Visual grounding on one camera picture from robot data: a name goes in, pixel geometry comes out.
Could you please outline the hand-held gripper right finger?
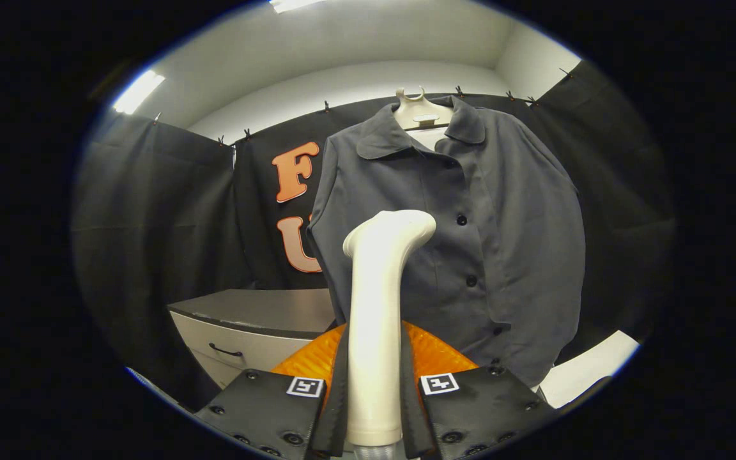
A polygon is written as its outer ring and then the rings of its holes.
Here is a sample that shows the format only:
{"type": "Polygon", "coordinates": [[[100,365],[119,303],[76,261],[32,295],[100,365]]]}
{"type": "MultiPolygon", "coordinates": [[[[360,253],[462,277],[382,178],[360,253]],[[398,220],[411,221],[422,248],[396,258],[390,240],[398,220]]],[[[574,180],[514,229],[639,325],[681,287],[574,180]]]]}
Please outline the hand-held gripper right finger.
{"type": "Polygon", "coordinates": [[[543,396],[494,362],[475,365],[435,335],[401,326],[401,429],[408,458],[479,459],[556,420],[543,396]]]}

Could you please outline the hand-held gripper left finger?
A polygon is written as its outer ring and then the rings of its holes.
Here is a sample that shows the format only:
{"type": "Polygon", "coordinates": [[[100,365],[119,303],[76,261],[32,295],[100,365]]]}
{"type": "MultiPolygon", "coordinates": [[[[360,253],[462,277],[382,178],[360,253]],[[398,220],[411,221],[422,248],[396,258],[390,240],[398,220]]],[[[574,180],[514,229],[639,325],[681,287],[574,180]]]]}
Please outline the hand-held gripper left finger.
{"type": "Polygon", "coordinates": [[[257,459],[330,459],[344,452],[347,326],[325,332],[271,372],[246,369],[196,417],[257,459]]]}

